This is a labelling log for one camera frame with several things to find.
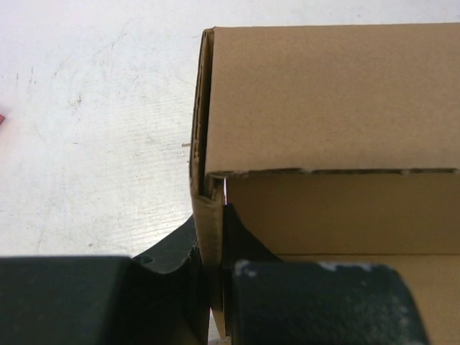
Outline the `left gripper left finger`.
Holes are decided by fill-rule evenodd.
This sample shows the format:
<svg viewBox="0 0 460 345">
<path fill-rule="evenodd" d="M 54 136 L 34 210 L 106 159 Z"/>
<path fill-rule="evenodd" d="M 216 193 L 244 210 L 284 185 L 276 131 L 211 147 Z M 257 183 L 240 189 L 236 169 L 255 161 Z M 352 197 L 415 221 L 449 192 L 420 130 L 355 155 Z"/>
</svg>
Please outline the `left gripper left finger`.
<svg viewBox="0 0 460 345">
<path fill-rule="evenodd" d="M 206 344 L 193 219 L 135 257 L 1 259 L 3 344 Z"/>
</svg>

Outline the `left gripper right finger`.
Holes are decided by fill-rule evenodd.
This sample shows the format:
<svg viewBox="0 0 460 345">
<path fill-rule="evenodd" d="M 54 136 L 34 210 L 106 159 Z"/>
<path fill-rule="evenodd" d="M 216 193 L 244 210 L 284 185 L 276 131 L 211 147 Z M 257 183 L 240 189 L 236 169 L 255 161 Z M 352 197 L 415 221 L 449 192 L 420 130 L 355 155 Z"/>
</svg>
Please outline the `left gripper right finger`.
<svg viewBox="0 0 460 345">
<path fill-rule="evenodd" d="M 233 344 L 428 344 L 399 273 L 368 262 L 285 262 L 224 207 L 225 329 Z"/>
</svg>

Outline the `brown cardboard box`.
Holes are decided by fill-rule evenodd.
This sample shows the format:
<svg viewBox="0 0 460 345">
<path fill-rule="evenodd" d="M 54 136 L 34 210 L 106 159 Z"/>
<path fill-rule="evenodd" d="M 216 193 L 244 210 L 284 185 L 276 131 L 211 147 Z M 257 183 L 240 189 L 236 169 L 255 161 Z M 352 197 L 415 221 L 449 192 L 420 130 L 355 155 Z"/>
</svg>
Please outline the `brown cardboard box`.
<svg viewBox="0 0 460 345">
<path fill-rule="evenodd" d="M 283 259 L 395 266 L 459 342 L 459 25 L 203 32 L 190 194 L 211 307 L 224 204 Z"/>
</svg>

